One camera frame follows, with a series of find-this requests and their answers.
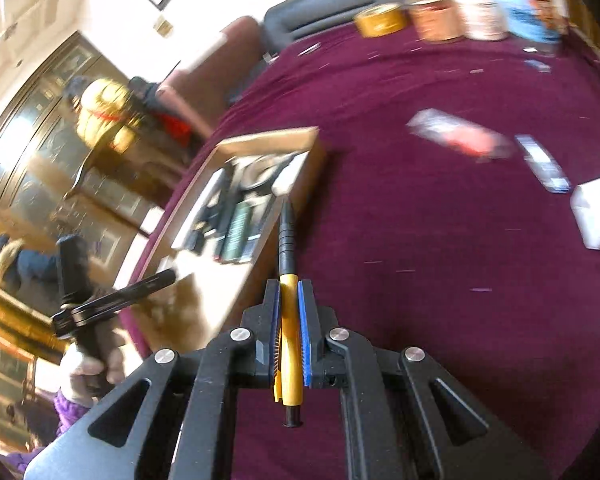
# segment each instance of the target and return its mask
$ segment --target hand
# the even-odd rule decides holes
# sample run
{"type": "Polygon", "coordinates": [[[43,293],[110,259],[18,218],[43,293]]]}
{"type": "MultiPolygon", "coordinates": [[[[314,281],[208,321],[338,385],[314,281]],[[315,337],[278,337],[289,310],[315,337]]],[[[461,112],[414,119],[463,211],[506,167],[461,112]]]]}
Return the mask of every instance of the hand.
{"type": "MultiPolygon", "coordinates": [[[[124,338],[111,333],[112,350],[107,355],[107,381],[111,384],[121,383],[125,379],[123,355],[119,346],[125,343],[124,338]]],[[[85,408],[93,406],[93,398],[87,391],[84,376],[92,376],[104,370],[104,363],[80,352],[72,343],[60,361],[62,373],[60,390],[67,400],[80,404],[85,408]]]]}

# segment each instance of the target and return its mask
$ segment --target sofa cushion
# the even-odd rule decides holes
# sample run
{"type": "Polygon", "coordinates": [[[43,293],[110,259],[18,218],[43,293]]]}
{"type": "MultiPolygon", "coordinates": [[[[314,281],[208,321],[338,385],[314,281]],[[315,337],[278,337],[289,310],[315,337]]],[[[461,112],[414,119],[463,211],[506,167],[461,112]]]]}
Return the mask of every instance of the sofa cushion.
{"type": "Polygon", "coordinates": [[[361,10],[404,0],[287,0],[264,16],[270,54],[278,54],[296,40],[353,20],[361,10]]]}

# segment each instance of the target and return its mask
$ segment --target purple knitted sweater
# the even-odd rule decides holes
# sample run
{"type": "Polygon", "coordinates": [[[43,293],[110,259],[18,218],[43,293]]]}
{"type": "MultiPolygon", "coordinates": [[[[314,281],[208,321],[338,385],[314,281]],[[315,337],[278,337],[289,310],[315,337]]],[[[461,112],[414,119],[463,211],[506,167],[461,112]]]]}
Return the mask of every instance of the purple knitted sweater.
{"type": "MultiPolygon", "coordinates": [[[[60,424],[58,425],[58,436],[62,435],[78,420],[80,420],[85,413],[89,411],[88,408],[76,404],[67,400],[62,394],[62,391],[58,391],[56,398],[54,399],[54,406],[56,412],[60,416],[60,424]]],[[[33,450],[31,453],[11,453],[6,456],[7,462],[16,468],[19,472],[24,473],[29,463],[45,448],[39,447],[33,450]]]]}

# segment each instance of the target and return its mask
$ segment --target yellow puffer jacket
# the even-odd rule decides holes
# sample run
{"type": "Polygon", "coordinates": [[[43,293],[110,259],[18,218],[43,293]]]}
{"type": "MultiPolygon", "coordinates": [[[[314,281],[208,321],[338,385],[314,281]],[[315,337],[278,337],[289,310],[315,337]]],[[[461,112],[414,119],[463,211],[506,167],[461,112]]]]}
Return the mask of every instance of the yellow puffer jacket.
{"type": "MultiPolygon", "coordinates": [[[[110,127],[128,114],[130,95],[130,90],[124,85],[106,78],[97,79],[87,87],[80,98],[76,132],[89,148],[93,148],[110,127]]],[[[133,128],[138,121],[139,118],[132,118],[128,124],[133,128]]],[[[112,147],[122,155],[134,138],[133,131],[123,126],[112,147]]]]}

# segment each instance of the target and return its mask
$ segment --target purple tablecloth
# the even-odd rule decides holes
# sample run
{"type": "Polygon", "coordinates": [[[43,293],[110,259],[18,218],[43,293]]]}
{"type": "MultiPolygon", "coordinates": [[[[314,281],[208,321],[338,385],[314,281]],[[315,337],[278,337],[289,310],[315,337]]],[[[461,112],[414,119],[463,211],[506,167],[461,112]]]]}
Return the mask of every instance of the purple tablecloth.
{"type": "MultiPolygon", "coordinates": [[[[541,73],[522,40],[430,45],[412,28],[363,39],[353,26],[296,56],[315,41],[286,49],[230,109],[165,217],[218,140],[319,126],[330,158],[301,219],[301,277],[374,345],[425,349],[557,476],[600,421],[600,251],[519,153],[476,163],[405,123],[433,107],[531,134],[586,182],[600,176],[600,65],[578,41],[541,73]]],[[[240,394],[235,478],[345,478],[337,394],[307,392],[296,431],[270,397],[240,394]]]]}

